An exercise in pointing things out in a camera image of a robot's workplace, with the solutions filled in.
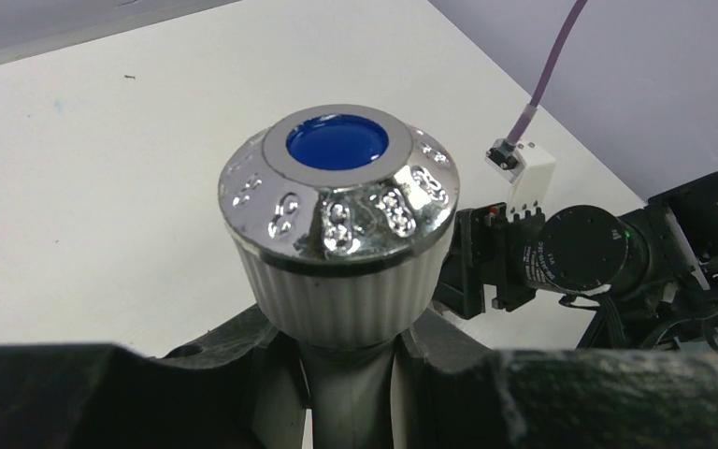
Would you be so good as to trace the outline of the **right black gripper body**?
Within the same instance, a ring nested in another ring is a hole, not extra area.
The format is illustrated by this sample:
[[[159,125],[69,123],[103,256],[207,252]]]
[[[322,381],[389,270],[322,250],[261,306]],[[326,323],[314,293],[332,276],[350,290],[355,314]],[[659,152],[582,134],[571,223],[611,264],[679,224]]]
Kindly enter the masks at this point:
[[[459,210],[452,242],[433,295],[436,306],[469,320],[486,312],[485,288],[493,286],[495,310],[514,311],[536,296],[524,275],[524,246],[545,224],[536,208],[510,221],[505,204]]]

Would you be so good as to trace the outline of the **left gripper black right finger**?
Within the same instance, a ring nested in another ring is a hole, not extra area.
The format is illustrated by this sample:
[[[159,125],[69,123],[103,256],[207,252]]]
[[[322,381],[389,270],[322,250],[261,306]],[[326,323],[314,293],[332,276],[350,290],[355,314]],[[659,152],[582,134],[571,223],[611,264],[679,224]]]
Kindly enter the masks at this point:
[[[398,340],[408,448],[718,448],[718,355],[493,350],[427,311]]]

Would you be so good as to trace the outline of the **white faucet with chrome knob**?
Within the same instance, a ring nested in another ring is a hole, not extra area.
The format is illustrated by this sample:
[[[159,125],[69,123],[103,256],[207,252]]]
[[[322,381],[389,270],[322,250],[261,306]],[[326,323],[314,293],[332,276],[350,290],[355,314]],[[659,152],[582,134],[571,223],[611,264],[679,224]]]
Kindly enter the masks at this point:
[[[390,448],[397,337],[452,240],[456,165],[366,106],[299,110],[228,159],[218,202],[256,303],[296,341],[318,448]]]

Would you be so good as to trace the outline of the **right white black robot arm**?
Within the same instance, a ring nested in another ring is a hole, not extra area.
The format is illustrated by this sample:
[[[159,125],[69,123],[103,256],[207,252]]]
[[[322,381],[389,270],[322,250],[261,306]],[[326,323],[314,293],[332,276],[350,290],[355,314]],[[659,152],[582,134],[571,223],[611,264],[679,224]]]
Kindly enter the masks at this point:
[[[718,171],[622,215],[576,205],[546,216],[497,203],[459,211],[434,303],[469,320],[539,292],[593,319],[581,349],[718,350]]]

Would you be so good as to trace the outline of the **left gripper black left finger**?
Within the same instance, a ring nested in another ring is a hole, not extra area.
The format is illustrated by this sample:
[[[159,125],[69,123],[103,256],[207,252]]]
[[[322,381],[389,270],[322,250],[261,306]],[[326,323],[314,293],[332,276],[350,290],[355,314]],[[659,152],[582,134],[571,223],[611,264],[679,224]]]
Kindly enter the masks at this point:
[[[0,448],[298,448],[295,344],[250,307],[163,357],[0,345]]]

